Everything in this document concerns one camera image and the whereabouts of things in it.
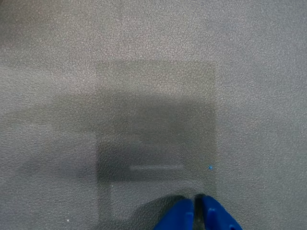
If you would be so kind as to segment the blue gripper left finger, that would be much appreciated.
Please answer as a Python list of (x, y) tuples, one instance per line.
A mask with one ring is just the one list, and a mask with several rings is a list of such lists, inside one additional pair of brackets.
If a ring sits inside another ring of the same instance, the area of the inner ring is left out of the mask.
[(192, 230), (193, 201), (182, 199), (176, 202), (160, 219), (154, 230)]

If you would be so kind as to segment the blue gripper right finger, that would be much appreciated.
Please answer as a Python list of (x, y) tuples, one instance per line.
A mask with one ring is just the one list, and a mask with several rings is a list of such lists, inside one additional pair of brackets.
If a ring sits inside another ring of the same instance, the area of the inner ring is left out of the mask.
[(206, 230), (242, 230), (238, 222), (213, 197), (201, 198), (202, 214)]

